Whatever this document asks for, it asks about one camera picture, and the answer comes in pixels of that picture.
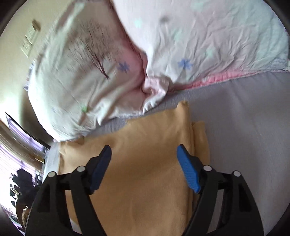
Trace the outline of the tan fleece garment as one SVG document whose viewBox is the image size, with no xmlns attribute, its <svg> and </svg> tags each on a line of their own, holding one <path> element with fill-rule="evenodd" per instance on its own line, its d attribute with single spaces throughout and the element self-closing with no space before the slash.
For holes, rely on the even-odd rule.
<svg viewBox="0 0 290 236">
<path fill-rule="evenodd" d="M 117 132 L 62 142 L 59 173 L 98 156 L 112 159 L 90 197 L 107 235 L 182 235 L 192 214 L 192 192 L 177 160 L 177 147 L 209 163 L 204 123 L 192 122 L 189 105 L 131 119 Z"/>
</svg>

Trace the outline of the white tree print pillow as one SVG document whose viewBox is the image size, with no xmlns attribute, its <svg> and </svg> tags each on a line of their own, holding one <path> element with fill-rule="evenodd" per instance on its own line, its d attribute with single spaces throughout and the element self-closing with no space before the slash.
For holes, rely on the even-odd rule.
<svg viewBox="0 0 290 236">
<path fill-rule="evenodd" d="M 73 140 L 116 117 L 139 114 L 143 60 L 109 1 L 73 1 L 34 62 L 28 97 L 45 131 Z"/>
</svg>

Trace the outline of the pink floral pillow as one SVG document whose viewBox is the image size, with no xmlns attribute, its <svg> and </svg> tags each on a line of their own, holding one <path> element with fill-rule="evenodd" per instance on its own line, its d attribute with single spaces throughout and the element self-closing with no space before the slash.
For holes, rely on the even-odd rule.
<svg viewBox="0 0 290 236">
<path fill-rule="evenodd" d="M 143 114 L 167 92 L 265 71 L 285 70 L 289 36 L 264 1 L 113 1 L 146 56 L 141 95 L 122 101 Z"/>
</svg>

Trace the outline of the dark framed screen by wall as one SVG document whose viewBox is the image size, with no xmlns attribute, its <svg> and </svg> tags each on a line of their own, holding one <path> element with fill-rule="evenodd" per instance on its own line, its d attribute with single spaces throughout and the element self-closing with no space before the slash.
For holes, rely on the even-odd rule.
<svg viewBox="0 0 290 236">
<path fill-rule="evenodd" d="M 7 112 L 5 112 L 5 116 L 10 131 L 25 147 L 31 149 L 43 158 L 48 154 L 50 146 L 47 143 L 28 133 Z"/>
</svg>

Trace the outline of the beige wall switch plate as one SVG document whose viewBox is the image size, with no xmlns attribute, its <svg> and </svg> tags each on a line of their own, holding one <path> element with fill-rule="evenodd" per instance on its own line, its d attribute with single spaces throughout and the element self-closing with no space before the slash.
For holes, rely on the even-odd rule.
<svg viewBox="0 0 290 236">
<path fill-rule="evenodd" d="M 28 58 L 31 50 L 33 48 L 33 45 L 41 31 L 41 26 L 38 21 L 35 19 L 32 20 L 30 26 L 28 27 L 25 37 L 23 39 L 22 45 L 21 45 L 21 50 L 24 53 L 24 55 Z"/>
</svg>

